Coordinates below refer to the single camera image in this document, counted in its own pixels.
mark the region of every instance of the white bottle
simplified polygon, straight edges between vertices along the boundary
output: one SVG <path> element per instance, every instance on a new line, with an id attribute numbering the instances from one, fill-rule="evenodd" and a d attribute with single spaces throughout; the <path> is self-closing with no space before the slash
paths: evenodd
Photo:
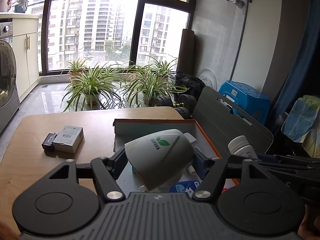
<path id="1" fill-rule="evenodd" d="M 238 136 L 229 142 L 228 148 L 231 154 L 258 159 L 253 147 L 244 135 Z"/>

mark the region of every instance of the wooden table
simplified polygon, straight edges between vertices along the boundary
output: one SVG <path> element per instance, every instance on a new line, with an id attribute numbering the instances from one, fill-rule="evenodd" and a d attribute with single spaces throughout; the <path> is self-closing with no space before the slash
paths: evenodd
<path id="1" fill-rule="evenodd" d="M 0 220 L 19 233 L 12 217 L 16 197 L 34 182 L 63 162 L 64 159 L 44 154 L 41 143 L 48 133 L 59 132 L 65 124 L 83 127 L 84 138 L 74 155 L 66 154 L 77 163 L 89 163 L 99 156 L 114 154 L 115 118 L 182 119 L 171 107 L 148 107 L 97 110 L 58 114 L 30 115 L 17 127 L 0 164 Z M 92 180 L 79 183 L 94 191 Z"/>

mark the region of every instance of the blue stool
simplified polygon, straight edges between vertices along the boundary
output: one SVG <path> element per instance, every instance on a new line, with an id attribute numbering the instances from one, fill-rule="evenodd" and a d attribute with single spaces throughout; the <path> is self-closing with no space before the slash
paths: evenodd
<path id="1" fill-rule="evenodd" d="M 264 124 L 270 108 L 270 99 L 253 87 L 239 82 L 226 81 L 219 89 L 219 93 L 227 96 L 228 99 L 249 115 L 254 117 L 260 123 Z M 233 109 L 234 114 L 238 114 L 236 109 Z"/>

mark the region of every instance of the black bag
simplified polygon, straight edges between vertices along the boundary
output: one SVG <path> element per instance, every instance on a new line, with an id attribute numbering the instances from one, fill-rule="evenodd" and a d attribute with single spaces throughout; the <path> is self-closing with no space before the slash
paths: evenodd
<path id="1" fill-rule="evenodd" d="M 176 86 L 185 86 L 188 91 L 183 94 L 191 95 L 198 101 L 205 84 L 203 81 L 195 76 L 184 74 L 182 71 L 177 71 Z M 174 93 L 174 100 L 177 101 L 181 93 Z"/>

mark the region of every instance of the cardboard box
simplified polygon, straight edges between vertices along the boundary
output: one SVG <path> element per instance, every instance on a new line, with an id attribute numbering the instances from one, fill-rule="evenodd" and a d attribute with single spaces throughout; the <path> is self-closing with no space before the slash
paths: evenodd
<path id="1" fill-rule="evenodd" d="M 82 127 L 65 125 L 53 141 L 54 149 L 67 153 L 75 153 L 82 137 Z"/>
<path id="2" fill-rule="evenodd" d="M 168 129 L 178 129 L 182 133 L 188 132 L 195 137 L 197 139 L 195 147 L 197 147 L 205 156 L 208 158 L 221 158 L 219 152 L 196 120 L 115 119 L 114 127 L 116 135 L 115 152 L 124 148 L 125 143 L 150 133 Z M 195 178 L 185 171 L 180 181 L 192 179 L 201 181 L 199 177 Z M 132 174 L 132 167 L 129 162 L 117 180 L 117 184 L 126 196 L 128 196 L 130 192 L 138 191 L 139 187 L 142 185 L 138 178 Z M 226 179 L 224 188 L 230 188 L 234 185 L 238 185 L 236 179 Z"/>

